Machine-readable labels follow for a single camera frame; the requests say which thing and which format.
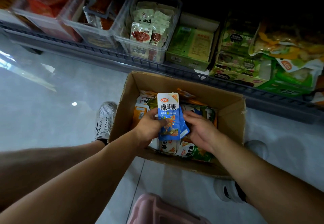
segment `pink object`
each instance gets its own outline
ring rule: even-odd
[[[127,224],[211,224],[201,216],[180,210],[164,203],[153,193],[141,195],[132,210]]]

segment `hand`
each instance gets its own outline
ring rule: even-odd
[[[148,147],[151,140],[158,137],[161,128],[168,124],[168,119],[158,120],[156,114],[157,108],[150,110],[133,129],[141,148]]]
[[[183,117],[190,124],[189,139],[199,148],[215,154],[219,142],[226,140],[227,136],[217,130],[206,118],[192,111],[184,111]]]

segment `person's left hand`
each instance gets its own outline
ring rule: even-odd
[[[141,148],[147,147],[152,139],[158,137],[160,129],[168,124],[167,119],[158,120],[156,114],[157,108],[150,110],[133,129]]]

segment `metal shelf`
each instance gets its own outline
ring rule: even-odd
[[[284,97],[212,76],[197,74],[194,70],[180,65],[168,62],[156,63],[132,57],[122,52],[114,52],[84,43],[53,38],[43,33],[26,31],[12,25],[0,24],[0,28],[4,30],[12,42],[22,46],[52,52],[123,72],[149,71],[233,91],[246,97],[247,107],[303,123],[313,124],[324,120],[324,107],[302,99]]]

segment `blue snack package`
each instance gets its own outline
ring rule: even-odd
[[[179,122],[180,122],[180,139],[182,139],[190,132],[190,130],[186,124],[186,121],[183,118],[181,106],[179,106]]]
[[[178,93],[158,93],[158,119],[169,119],[159,132],[159,140],[180,140],[180,112]]]

